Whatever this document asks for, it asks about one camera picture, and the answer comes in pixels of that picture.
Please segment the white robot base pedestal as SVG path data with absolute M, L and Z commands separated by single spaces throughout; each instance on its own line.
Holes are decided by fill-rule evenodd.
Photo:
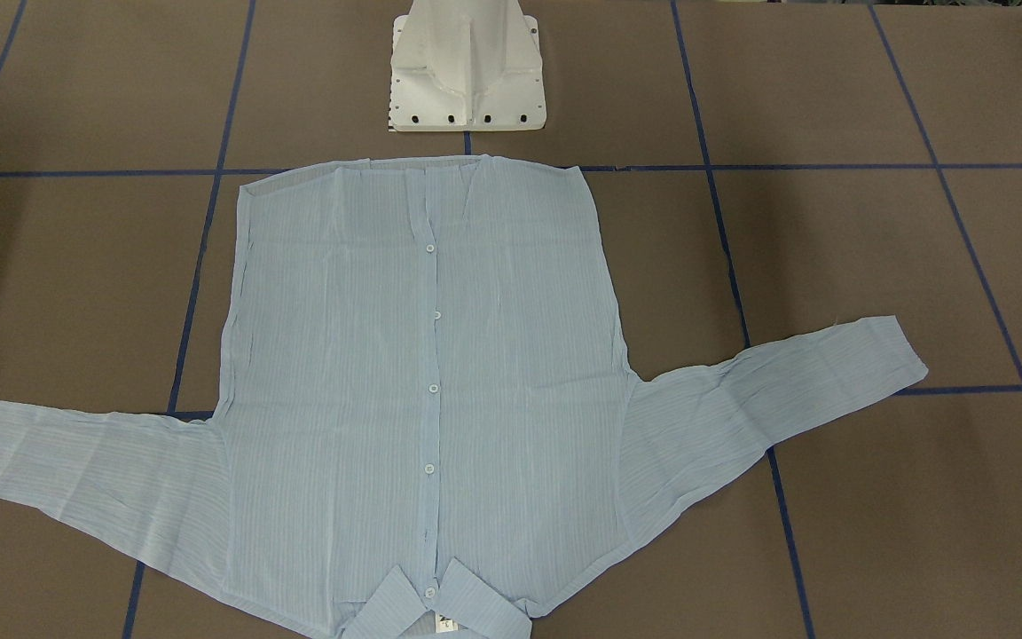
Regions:
M 547 121 L 539 21 L 518 1 L 414 1 L 392 24 L 393 132 L 531 132 Z

